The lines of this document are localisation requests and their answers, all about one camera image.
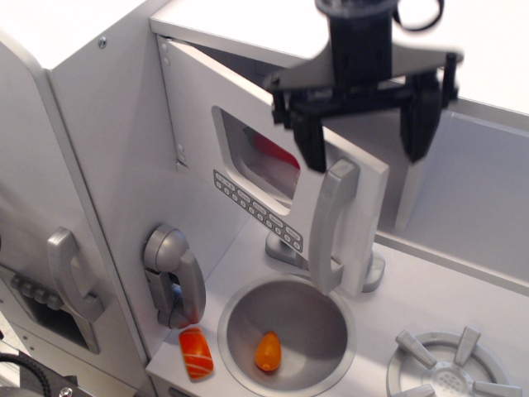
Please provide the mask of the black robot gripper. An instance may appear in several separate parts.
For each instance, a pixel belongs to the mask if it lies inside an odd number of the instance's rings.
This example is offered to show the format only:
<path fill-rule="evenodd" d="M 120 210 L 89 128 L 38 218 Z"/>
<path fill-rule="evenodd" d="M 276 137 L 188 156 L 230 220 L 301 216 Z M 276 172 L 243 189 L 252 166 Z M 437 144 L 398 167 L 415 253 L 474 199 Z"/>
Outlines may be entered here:
<path fill-rule="evenodd" d="M 393 42 L 396 7 L 324 7 L 329 39 L 320 54 L 292 69 L 270 74 L 273 118 L 293 128 L 307 167 L 326 171 L 321 120 L 400 110 L 400 137 L 409 161 L 430 149 L 442 109 L 457 98 L 460 52 L 410 48 Z"/>

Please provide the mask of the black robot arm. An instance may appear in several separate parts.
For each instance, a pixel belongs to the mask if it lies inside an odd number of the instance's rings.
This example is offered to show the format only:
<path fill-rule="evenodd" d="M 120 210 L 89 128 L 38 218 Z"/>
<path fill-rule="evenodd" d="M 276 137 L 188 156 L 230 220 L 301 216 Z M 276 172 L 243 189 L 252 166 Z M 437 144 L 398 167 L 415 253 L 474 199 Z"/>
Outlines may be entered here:
<path fill-rule="evenodd" d="M 426 156 L 441 112 L 456 100 L 455 73 L 463 55 L 393 43 L 401 21 L 395 1 L 318 1 L 329 39 L 315 58 L 267 76 L 274 123 L 293 131 L 307 166 L 326 171 L 322 120 L 400 110 L 408 159 Z"/>

